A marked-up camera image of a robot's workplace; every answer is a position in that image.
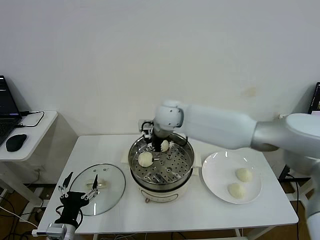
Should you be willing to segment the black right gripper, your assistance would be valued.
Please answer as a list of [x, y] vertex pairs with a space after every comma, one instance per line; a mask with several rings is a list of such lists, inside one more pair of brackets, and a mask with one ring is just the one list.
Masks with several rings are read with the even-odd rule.
[[[154, 152], [160, 153], [162, 152], [161, 144], [163, 142], [163, 139], [161, 137], [158, 137], [155, 133], [151, 134], [151, 143], [152, 143], [152, 149]], [[152, 161], [159, 161], [160, 157], [153, 157]]]

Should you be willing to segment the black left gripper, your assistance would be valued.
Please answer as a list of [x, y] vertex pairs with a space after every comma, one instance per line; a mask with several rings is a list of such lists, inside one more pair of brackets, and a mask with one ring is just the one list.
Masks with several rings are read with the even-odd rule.
[[62, 185], [58, 186], [62, 205], [55, 209], [59, 215], [54, 221], [55, 224], [81, 224], [84, 218], [81, 208], [87, 205], [87, 200], [92, 200], [98, 194], [98, 175], [95, 176], [91, 190], [87, 193], [68, 191], [72, 175], [73, 172], [64, 179]]

